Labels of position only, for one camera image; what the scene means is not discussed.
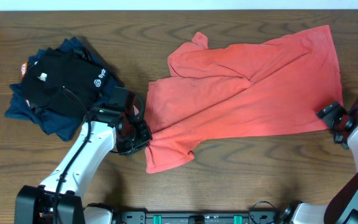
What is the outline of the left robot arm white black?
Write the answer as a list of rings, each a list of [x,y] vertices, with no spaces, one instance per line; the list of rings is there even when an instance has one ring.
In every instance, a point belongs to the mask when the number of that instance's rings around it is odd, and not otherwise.
[[[56,169],[37,187],[23,186],[16,197],[15,223],[117,223],[114,211],[83,197],[103,159],[110,153],[128,156],[152,139],[135,106],[93,108],[81,133]]]

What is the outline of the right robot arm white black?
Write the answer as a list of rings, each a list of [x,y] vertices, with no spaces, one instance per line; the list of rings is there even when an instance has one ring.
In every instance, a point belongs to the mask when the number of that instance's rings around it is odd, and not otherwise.
[[[316,115],[332,131],[334,142],[352,152],[356,174],[327,205],[298,203],[287,223],[358,224],[358,98],[349,110],[334,101]]]

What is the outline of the red orange t-shirt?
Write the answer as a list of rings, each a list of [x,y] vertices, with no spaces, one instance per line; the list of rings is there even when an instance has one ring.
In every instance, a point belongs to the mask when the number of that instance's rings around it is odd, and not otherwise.
[[[150,174],[190,162],[206,140],[324,130],[317,111],[342,101],[329,26],[219,49],[197,33],[167,62],[170,76],[150,82],[147,91]]]

